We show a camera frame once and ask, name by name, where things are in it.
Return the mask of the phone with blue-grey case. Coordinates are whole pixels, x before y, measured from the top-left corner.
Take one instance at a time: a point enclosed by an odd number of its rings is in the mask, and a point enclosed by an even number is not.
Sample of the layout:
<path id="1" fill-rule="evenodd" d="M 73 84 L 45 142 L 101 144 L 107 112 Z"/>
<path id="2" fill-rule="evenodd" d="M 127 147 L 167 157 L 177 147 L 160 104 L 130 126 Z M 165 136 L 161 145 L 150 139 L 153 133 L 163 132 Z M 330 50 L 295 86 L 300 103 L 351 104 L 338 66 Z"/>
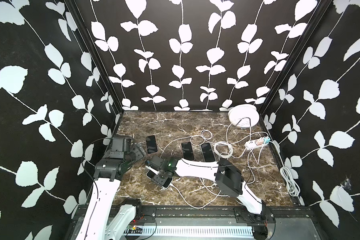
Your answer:
<path id="1" fill-rule="evenodd" d="M 158 146 L 155 135 L 147 136 L 146 139 L 147 154 L 154 154 L 158 152 Z"/>

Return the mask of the phone with white case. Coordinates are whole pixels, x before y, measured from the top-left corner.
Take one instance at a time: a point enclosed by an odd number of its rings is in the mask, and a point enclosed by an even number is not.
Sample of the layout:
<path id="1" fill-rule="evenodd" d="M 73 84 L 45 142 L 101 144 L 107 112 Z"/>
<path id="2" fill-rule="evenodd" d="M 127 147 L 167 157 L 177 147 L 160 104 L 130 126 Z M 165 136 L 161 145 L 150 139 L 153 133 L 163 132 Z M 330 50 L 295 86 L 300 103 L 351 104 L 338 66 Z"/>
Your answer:
<path id="1" fill-rule="evenodd" d="M 167 189 L 169 185 L 172 183 L 172 177 L 165 177 L 160 172 L 155 173 L 153 170 L 149 170 L 147 172 L 147 177 L 156 185 Z"/>

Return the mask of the phone with pink case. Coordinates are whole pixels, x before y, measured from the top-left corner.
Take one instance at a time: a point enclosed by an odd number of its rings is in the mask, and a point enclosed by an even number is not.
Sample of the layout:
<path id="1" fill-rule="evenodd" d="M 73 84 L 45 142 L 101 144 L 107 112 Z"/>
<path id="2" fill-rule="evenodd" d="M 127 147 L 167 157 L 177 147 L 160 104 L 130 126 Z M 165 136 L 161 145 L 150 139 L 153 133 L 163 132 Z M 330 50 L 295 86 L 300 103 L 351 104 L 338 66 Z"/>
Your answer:
<path id="1" fill-rule="evenodd" d="M 182 146 L 183 158 L 185 160 L 194 161 L 195 156 L 193 153 L 193 147 L 191 142 L 183 142 L 181 143 L 181 146 Z"/>

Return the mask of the phone with mint case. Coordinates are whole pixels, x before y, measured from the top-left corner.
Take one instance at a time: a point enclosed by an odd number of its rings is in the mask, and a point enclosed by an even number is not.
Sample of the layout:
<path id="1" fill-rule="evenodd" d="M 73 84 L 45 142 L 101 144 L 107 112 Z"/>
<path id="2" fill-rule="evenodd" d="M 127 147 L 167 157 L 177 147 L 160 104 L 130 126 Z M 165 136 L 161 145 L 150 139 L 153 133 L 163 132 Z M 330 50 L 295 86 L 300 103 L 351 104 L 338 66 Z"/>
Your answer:
<path id="1" fill-rule="evenodd" d="M 210 143 L 201 144 L 201 150 L 205 162 L 210 163 L 216 161 L 214 151 Z"/>

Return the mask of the white charging cable pink phone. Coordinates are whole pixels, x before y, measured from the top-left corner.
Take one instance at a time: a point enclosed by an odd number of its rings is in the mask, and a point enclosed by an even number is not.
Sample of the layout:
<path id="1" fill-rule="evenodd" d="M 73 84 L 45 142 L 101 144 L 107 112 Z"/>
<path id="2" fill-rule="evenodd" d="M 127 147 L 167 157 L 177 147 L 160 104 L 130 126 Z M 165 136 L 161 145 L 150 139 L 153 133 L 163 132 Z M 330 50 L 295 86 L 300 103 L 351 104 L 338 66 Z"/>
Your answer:
<path id="1" fill-rule="evenodd" d="M 193 140 L 193 138 L 196 138 L 196 137 L 202 138 L 202 139 L 203 139 L 203 142 L 200 143 L 200 144 L 195 144 L 195 143 L 193 143 L 192 140 Z M 204 144 L 204 143 L 206 142 L 206 139 L 205 139 L 204 137 L 202 137 L 201 135 L 193 135 L 193 136 L 187 136 L 187 137 L 177 138 L 177 139 L 175 139 L 175 140 L 170 141 L 170 142 L 164 147 L 164 149 L 162 150 L 162 153 L 160 154 L 160 157 L 163 156 L 163 153 L 165 152 L 166 148 L 167 148 L 168 146 L 170 146 L 172 143 L 174 143 L 174 142 L 176 142 L 176 141 L 179 141 L 179 140 L 185 140 L 185 139 L 190 139 L 191 144 L 194 145 L 194 146 L 201 146 L 202 144 Z"/>

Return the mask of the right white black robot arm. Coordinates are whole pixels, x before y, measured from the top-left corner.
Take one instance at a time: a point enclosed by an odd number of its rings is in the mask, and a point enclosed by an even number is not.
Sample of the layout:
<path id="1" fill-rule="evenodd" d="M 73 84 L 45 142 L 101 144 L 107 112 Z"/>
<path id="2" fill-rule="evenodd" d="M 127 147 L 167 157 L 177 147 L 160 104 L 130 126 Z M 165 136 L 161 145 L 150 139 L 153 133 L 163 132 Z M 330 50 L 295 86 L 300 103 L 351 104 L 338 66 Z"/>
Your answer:
<path id="1" fill-rule="evenodd" d="M 147 176 L 163 188 L 170 185 L 173 177 L 207 179 L 217 184 L 221 194 L 236 198 L 244 205 L 244 210 L 239 213 L 243 218 L 248 215 L 247 219 L 264 223 L 274 220 L 266 203 L 250 190 L 241 171 L 226 159 L 218 162 L 195 162 L 183 158 L 165 160 L 154 156 L 146 160 L 145 165 L 149 169 Z"/>

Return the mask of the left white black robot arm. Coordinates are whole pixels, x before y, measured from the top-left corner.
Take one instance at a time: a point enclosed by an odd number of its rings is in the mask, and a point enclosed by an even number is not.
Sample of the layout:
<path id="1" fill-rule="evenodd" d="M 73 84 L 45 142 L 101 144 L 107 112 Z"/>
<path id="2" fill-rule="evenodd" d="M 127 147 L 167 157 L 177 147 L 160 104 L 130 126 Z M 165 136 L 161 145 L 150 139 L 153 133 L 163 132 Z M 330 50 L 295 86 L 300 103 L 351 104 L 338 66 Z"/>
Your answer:
<path id="1" fill-rule="evenodd" d="M 133 144 L 127 151 L 108 150 L 97 163 L 94 174 L 94 191 L 87 208 L 77 240 L 118 240 L 127 226 L 141 215 L 140 200 L 127 200 L 121 205 L 116 216 L 108 222 L 111 207 L 121 179 L 126 170 L 147 155 L 140 143 Z"/>

